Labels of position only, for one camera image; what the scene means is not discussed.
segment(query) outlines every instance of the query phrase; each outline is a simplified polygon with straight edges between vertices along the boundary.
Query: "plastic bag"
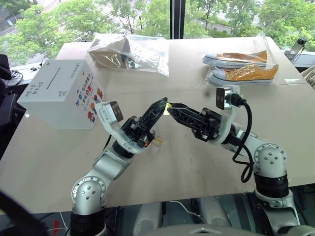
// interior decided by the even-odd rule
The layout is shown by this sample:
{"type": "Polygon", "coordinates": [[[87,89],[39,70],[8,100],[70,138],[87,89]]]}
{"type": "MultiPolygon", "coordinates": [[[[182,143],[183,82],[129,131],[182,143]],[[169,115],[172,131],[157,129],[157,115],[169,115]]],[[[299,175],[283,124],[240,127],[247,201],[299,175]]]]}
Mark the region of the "plastic bag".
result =
{"type": "Polygon", "coordinates": [[[168,41],[135,34],[96,34],[89,53],[97,67],[159,73],[169,77],[168,41]]]}
{"type": "Polygon", "coordinates": [[[206,52],[202,62],[209,65],[208,85],[277,84],[278,64],[263,32],[252,38],[241,38],[240,45],[227,45],[224,52],[206,52]]]}

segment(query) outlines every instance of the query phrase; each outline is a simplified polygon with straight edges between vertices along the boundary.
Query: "window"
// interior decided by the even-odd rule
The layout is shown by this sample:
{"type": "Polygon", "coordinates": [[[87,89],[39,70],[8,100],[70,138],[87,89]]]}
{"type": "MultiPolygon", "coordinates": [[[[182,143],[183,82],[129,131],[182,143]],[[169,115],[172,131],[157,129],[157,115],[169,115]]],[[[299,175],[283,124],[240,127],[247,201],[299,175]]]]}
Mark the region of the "window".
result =
{"type": "Polygon", "coordinates": [[[186,0],[184,38],[246,37],[260,31],[281,49],[306,36],[305,50],[314,52],[314,0],[186,0]]]}
{"type": "Polygon", "coordinates": [[[99,33],[170,38],[169,0],[0,0],[0,52],[10,66],[54,59],[99,33]]]}

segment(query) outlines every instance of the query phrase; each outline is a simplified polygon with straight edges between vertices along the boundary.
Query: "shoe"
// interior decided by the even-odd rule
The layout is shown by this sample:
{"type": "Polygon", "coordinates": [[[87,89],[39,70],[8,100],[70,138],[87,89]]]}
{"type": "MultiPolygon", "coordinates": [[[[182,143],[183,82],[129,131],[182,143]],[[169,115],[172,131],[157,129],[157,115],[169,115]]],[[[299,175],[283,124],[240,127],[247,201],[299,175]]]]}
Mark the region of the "shoe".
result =
{"type": "Polygon", "coordinates": [[[217,68],[209,73],[207,79],[217,85],[267,84],[272,82],[278,65],[265,70],[256,64],[250,64],[237,70],[217,68]]]}
{"type": "Polygon", "coordinates": [[[241,68],[249,63],[255,63],[261,67],[266,67],[267,51],[262,51],[254,54],[241,53],[208,53],[202,62],[207,65],[213,65],[221,68],[241,68]]]}

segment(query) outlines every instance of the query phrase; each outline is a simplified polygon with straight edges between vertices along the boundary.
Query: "chair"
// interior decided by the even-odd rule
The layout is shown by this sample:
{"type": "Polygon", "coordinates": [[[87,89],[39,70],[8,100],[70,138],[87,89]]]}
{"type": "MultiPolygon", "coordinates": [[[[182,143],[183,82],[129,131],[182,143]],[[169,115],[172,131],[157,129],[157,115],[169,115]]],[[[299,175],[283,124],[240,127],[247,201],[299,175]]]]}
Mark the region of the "chair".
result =
{"type": "MultiPolygon", "coordinates": [[[[12,78],[6,55],[0,55],[0,78],[12,78]]],[[[18,95],[7,91],[5,83],[0,79],[0,160],[26,111],[16,102],[17,99],[18,95]]]]}

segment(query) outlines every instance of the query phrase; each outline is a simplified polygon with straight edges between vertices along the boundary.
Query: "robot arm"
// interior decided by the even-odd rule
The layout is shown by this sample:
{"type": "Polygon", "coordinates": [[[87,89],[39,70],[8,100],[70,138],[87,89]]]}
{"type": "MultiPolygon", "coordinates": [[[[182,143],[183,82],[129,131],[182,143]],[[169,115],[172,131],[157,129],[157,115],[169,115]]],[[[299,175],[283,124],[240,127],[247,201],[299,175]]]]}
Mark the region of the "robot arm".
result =
{"type": "Polygon", "coordinates": [[[153,103],[145,114],[130,117],[123,126],[122,112],[117,102],[96,105],[105,129],[116,139],[95,161],[92,169],[72,188],[74,206],[68,236],[96,236],[106,230],[106,192],[110,183],[132,162],[135,154],[142,153],[155,137],[151,130],[164,112],[167,98],[153,103]]]}
{"type": "Polygon", "coordinates": [[[261,211],[268,215],[269,209],[290,209],[293,225],[300,225],[294,205],[293,194],[288,188],[286,173],[287,154],[278,144],[263,141],[250,133],[252,114],[245,100],[239,95],[239,87],[217,88],[217,107],[224,110],[222,115],[203,108],[195,111],[184,104],[170,103],[170,115],[180,124],[191,128],[193,135],[213,145],[234,152],[233,161],[246,164],[242,182],[247,182],[252,172],[256,183],[255,195],[262,202],[261,211]],[[233,120],[241,105],[246,105],[248,126],[243,129],[233,120]],[[248,156],[249,162],[237,161],[238,154],[248,156]]]}

